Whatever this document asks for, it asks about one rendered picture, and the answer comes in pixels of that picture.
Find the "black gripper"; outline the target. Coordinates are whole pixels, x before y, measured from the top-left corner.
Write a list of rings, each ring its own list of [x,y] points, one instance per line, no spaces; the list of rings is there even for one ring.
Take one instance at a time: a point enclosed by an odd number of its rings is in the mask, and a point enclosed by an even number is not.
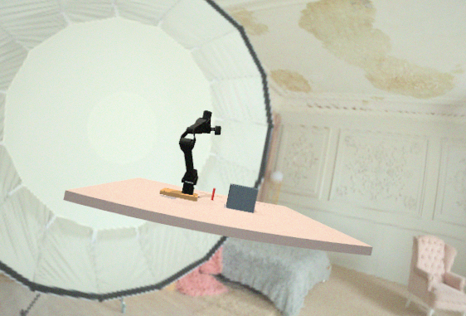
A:
[[[196,134],[210,134],[211,131],[215,131],[215,135],[220,135],[221,134],[221,126],[215,126],[215,128],[209,128],[208,131],[206,131],[205,133],[203,132],[200,132],[200,129],[196,132]]]

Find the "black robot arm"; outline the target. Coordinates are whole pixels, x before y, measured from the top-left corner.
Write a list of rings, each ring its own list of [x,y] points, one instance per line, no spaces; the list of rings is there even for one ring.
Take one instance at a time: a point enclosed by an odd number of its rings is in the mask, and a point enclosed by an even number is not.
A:
[[[200,132],[205,133],[209,130],[211,126],[211,111],[204,110],[202,118],[199,117],[196,122],[187,127],[186,131],[182,134],[179,145],[181,150],[184,152],[185,162],[187,171],[182,178],[183,187],[182,193],[193,195],[194,193],[194,185],[197,183],[197,170],[193,168],[193,161],[192,161],[192,149],[194,148],[196,137],[195,133],[200,129]],[[210,124],[210,125],[209,125]],[[193,134],[193,139],[186,139],[184,138],[187,134]],[[185,182],[186,181],[186,182]]]

